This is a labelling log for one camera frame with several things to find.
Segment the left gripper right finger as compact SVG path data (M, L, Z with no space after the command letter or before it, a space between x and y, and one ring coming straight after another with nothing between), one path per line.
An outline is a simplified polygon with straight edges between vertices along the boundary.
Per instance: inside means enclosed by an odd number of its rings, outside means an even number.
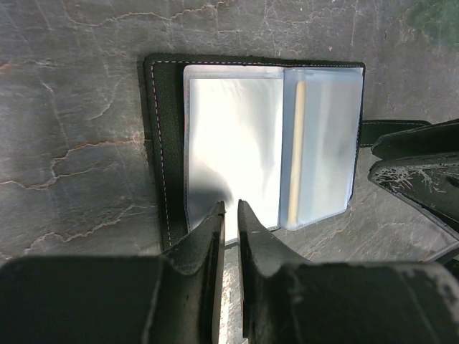
M315 264L237 210L250 343L456 343L458 281L435 262Z

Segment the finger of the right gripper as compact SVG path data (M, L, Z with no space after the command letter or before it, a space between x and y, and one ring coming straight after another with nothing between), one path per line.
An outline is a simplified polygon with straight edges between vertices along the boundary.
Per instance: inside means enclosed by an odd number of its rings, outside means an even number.
M372 146L382 160L458 152L458 119L387 133Z
M458 238L458 153L378 161L368 179Z

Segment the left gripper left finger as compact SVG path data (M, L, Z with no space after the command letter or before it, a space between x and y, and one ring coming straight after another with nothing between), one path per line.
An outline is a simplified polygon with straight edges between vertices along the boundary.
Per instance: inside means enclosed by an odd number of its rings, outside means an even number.
M3 343L216 343L224 203L156 256L22 257L1 268Z

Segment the gold credit card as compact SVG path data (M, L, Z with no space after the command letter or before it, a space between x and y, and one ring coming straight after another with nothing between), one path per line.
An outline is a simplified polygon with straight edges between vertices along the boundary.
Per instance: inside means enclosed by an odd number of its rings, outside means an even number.
M303 159L304 118L306 113L306 88L306 81L300 81L296 86L295 92L293 144L288 204L289 226L294 226L298 222L299 192L301 184L301 167Z

